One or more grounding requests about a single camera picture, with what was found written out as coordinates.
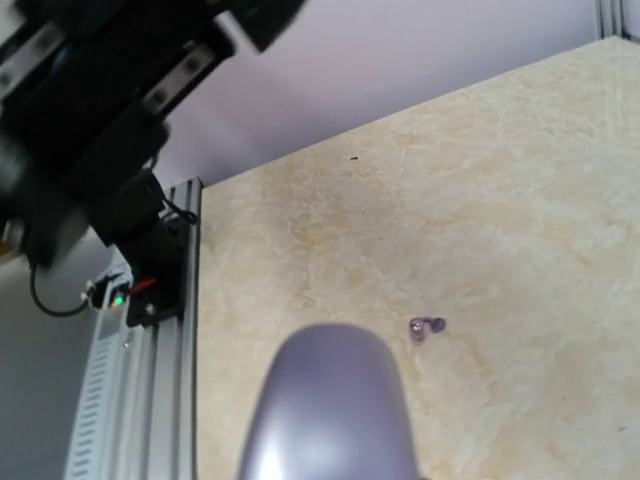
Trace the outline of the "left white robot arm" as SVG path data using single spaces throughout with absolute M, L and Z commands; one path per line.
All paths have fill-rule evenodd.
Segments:
M 221 62 L 231 14 L 258 50 L 299 1 L 13 1 L 1 46 L 1 218 L 18 250 L 55 264 L 109 220 L 122 187 L 162 147 L 167 114 Z

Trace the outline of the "purple earbud charging case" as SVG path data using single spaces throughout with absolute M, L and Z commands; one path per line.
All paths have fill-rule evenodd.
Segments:
M 270 366 L 240 479 L 418 479 L 398 367 L 375 334 L 321 324 L 289 336 Z

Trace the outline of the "purple clip earbud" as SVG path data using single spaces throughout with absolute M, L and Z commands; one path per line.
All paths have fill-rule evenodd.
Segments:
M 415 344 L 421 344 L 429 334 L 442 333 L 446 326 L 446 320 L 441 317 L 415 317 L 409 321 L 409 336 Z

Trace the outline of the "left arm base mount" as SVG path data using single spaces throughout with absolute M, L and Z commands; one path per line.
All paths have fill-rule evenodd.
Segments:
M 150 169 L 142 169 L 106 210 L 107 243 L 130 267 L 132 280 L 114 298 L 128 303 L 126 325 L 152 326 L 182 314 L 190 229 L 198 216 L 169 200 Z

